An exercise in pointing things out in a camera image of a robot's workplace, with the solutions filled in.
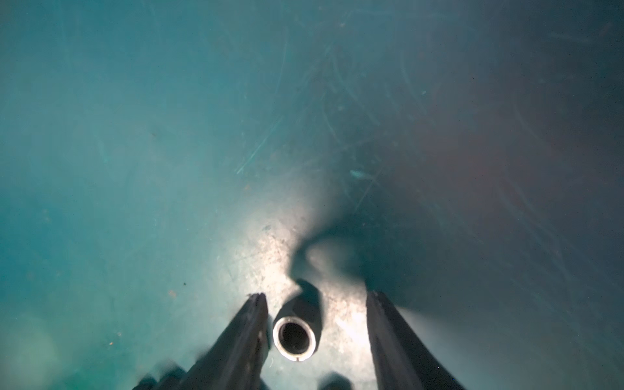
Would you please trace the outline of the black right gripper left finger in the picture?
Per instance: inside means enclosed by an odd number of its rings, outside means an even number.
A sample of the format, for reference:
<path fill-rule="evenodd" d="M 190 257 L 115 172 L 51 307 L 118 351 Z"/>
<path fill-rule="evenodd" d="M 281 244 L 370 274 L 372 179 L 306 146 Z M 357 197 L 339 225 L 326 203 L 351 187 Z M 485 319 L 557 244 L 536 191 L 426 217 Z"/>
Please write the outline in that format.
<path fill-rule="evenodd" d="M 268 350 L 266 295 L 254 293 L 189 370 L 173 367 L 158 380 L 147 375 L 135 388 L 264 389 L 261 372 Z"/>

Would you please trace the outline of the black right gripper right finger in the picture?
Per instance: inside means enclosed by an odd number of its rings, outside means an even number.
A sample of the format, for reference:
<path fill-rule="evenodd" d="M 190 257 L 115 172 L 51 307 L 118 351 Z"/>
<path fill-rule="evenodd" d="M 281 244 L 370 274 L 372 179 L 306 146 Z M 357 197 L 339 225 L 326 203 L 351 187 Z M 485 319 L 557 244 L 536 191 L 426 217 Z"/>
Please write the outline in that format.
<path fill-rule="evenodd" d="M 367 330 L 379 389 L 463 390 L 382 292 L 367 294 Z"/>

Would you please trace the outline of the steel hex nut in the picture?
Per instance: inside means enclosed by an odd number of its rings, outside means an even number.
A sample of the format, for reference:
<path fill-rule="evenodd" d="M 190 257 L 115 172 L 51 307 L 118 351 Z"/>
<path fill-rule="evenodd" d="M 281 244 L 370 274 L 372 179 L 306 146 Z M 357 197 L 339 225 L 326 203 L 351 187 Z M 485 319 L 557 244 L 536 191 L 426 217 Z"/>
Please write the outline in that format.
<path fill-rule="evenodd" d="M 319 306 L 294 297 L 280 309 L 272 326 L 278 352 L 292 362 L 305 362 L 318 349 L 323 321 Z"/>

